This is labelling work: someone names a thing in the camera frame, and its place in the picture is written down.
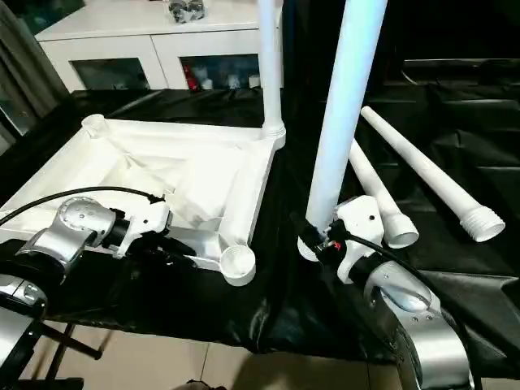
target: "curtain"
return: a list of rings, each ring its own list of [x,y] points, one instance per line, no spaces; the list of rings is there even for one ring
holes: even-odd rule
[[[34,124],[68,95],[33,35],[0,0],[0,92]]]

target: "white vertical pole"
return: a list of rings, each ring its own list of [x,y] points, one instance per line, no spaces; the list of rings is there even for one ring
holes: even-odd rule
[[[386,5],[387,0],[346,0],[344,5],[305,214],[320,231],[332,221],[332,212],[340,196]],[[301,240],[298,240],[298,249],[303,257],[315,260]]]
[[[261,49],[258,56],[263,91],[263,138],[277,138],[277,149],[285,144],[285,126],[280,103],[281,62],[276,39],[275,0],[258,0]]]

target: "black cable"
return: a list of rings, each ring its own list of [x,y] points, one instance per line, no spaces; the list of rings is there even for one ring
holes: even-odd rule
[[[476,374],[476,372],[478,371],[475,369],[475,363],[477,362],[477,358],[474,353],[473,345],[471,344],[471,338],[466,330],[466,327],[464,326],[464,323],[458,318],[457,315],[454,314],[456,308],[454,307],[454,305],[451,304],[451,301],[444,294],[440,293],[439,290],[437,290],[437,288],[435,288],[432,285],[432,283],[429,280],[427,280],[427,278],[425,278],[417,268],[399,259],[395,254],[393,254],[389,250],[383,248],[380,245],[374,244],[371,241],[365,240],[364,238],[355,236],[350,232],[347,232],[347,237],[348,238],[346,240],[356,241],[359,244],[365,245],[366,247],[373,249],[377,253],[381,254],[384,258],[396,262],[397,264],[405,268],[410,274],[412,274],[421,282],[423,282],[436,296],[443,297],[443,306],[446,309],[447,313],[453,318],[453,321],[455,322],[459,330],[459,336],[461,336],[461,340],[466,347],[468,360],[470,362],[470,370],[474,380],[474,389],[482,390],[482,380]]]
[[[14,210],[13,212],[9,213],[8,215],[6,215],[2,219],[0,219],[0,226],[2,226],[6,222],[12,220],[14,217],[22,214],[23,212],[25,212],[29,209],[32,209],[33,207],[39,206],[42,203],[53,201],[54,199],[58,199],[60,197],[66,197],[68,195],[75,195],[77,193],[90,193],[93,191],[120,191],[121,193],[134,193],[136,195],[141,195],[142,197],[148,198],[150,203],[156,203],[156,202],[160,202],[163,200],[162,198],[156,197],[155,195],[153,195],[151,193],[145,193],[144,191],[139,191],[138,189],[133,189],[133,188],[113,187],[113,186],[83,187],[83,188],[71,189],[69,191],[63,191],[62,193],[55,193],[53,195],[43,197],[36,201],[31,201],[27,205],[21,206],[19,209]]]

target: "table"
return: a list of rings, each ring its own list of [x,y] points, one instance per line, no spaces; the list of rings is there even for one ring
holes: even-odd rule
[[[457,217],[360,120],[356,138],[399,207],[421,234],[396,254],[420,269],[457,303],[474,341],[479,373],[518,378],[520,321],[520,88],[395,86],[367,102],[479,202],[505,230],[477,244]],[[256,353],[284,350],[390,362],[371,336],[370,313],[356,288],[326,284],[316,264],[303,260],[289,221],[305,213],[324,103],[284,91],[286,146],[277,152],[253,237],[257,275],[233,288],[221,275],[158,270],[145,258],[122,262],[86,253],[52,297],[48,318],[194,340],[242,345]],[[93,113],[107,118],[260,127],[262,96],[237,91],[79,91],[44,118],[1,158],[0,202],[6,201]],[[362,194],[350,168],[340,200]],[[0,258],[20,242],[0,245]]]

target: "white bracket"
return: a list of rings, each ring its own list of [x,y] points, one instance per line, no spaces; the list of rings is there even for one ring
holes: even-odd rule
[[[336,207],[336,216],[343,220],[345,228],[350,233],[381,245],[384,228],[375,198],[363,195],[341,203]],[[350,269],[357,260],[370,256],[374,250],[352,240],[347,240],[346,245],[347,254],[338,268],[337,275],[343,283],[351,284]]]

